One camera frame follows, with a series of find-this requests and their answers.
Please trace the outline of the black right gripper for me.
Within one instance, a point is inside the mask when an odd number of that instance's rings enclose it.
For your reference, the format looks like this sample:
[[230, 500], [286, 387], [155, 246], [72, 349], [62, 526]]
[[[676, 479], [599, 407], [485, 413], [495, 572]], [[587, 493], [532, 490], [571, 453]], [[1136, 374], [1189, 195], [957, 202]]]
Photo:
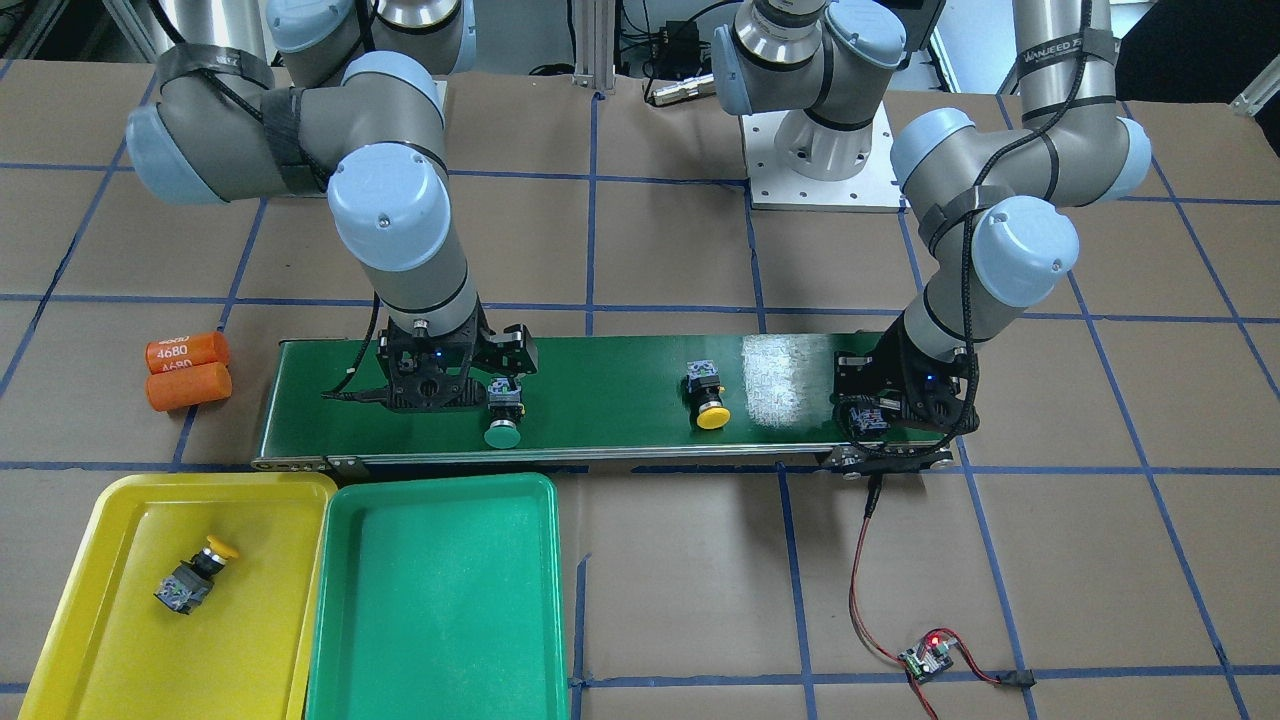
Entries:
[[323, 398], [379, 404], [393, 413], [438, 413], [483, 401], [476, 370], [507, 378], [538, 373], [538, 347], [526, 325], [493, 332], [480, 304], [452, 332], [431, 337], [393, 320], [380, 333], [378, 357], [387, 378], [380, 388], [326, 389]]

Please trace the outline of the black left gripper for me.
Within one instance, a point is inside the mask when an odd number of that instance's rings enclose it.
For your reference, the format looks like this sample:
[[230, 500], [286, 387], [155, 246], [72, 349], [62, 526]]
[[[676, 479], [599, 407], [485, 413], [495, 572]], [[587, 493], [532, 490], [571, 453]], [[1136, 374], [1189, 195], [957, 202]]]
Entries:
[[957, 436], [978, 429], [975, 405], [965, 402], [959, 384], [972, 380], [975, 369], [970, 354], [938, 360], [919, 350], [899, 318], [870, 356], [835, 354], [833, 410], [879, 409], [881, 395], [895, 400], [899, 423], [851, 420], [850, 447], [869, 460], [914, 461], [947, 451]]

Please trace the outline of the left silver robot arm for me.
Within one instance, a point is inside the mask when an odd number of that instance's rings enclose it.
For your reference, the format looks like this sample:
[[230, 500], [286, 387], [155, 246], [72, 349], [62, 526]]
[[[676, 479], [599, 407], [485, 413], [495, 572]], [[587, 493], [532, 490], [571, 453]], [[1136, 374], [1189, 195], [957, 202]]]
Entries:
[[[1107, 3], [1018, 1], [1014, 38], [1018, 129], [982, 132], [965, 111], [941, 108], [893, 138], [893, 176], [938, 266], [837, 384], [835, 424], [856, 457], [919, 457], [884, 446], [899, 427], [938, 433], [933, 451], [973, 432], [978, 348], [1076, 263], [1080, 241], [1062, 210], [1120, 199], [1149, 169], [1146, 131], [1116, 111]], [[826, 183], [863, 170], [906, 55], [902, 22], [874, 1], [745, 1], [710, 42], [721, 106], [782, 111], [773, 154]]]

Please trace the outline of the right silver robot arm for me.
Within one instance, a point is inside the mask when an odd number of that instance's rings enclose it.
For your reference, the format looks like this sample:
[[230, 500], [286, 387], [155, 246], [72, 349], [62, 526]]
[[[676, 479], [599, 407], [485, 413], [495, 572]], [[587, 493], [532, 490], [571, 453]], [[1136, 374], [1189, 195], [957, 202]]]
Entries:
[[474, 65], [471, 1], [270, 1], [292, 85], [270, 63], [148, 5], [172, 45], [160, 97], [131, 113], [125, 142], [169, 204], [325, 199], [342, 243], [385, 311], [367, 329], [387, 383], [326, 398], [398, 413], [512, 404], [536, 372], [525, 325], [489, 327], [449, 197], [445, 102], [435, 74]]

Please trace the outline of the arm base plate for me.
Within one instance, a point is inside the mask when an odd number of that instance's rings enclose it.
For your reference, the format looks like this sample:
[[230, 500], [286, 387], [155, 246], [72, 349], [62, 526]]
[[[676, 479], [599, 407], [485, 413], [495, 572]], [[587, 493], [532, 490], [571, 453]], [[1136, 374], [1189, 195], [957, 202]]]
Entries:
[[852, 132], [815, 124], [801, 110], [740, 118], [754, 210], [897, 211], [890, 163], [893, 135], [883, 105]]

